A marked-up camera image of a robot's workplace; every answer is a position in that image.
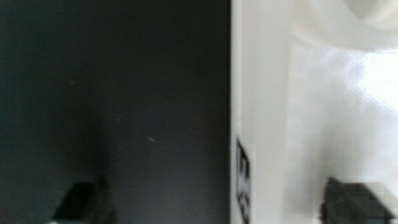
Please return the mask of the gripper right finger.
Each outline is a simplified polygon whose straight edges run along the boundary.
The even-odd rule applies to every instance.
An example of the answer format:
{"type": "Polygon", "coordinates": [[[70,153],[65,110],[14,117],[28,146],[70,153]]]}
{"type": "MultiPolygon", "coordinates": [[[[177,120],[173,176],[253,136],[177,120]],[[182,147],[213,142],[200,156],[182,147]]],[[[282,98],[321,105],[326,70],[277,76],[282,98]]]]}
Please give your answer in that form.
{"type": "Polygon", "coordinates": [[[321,224],[392,224],[396,215],[362,183],[328,178],[319,205],[321,224]]]}

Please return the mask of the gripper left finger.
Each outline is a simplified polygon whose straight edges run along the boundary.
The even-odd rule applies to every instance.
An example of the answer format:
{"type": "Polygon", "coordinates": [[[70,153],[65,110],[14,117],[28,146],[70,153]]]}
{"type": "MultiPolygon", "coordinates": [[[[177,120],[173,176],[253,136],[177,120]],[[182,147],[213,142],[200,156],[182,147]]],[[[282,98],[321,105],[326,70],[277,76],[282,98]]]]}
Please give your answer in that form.
{"type": "Polygon", "coordinates": [[[51,224],[115,224],[110,184],[102,176],[70,185],[51,215],[51,224]]]}

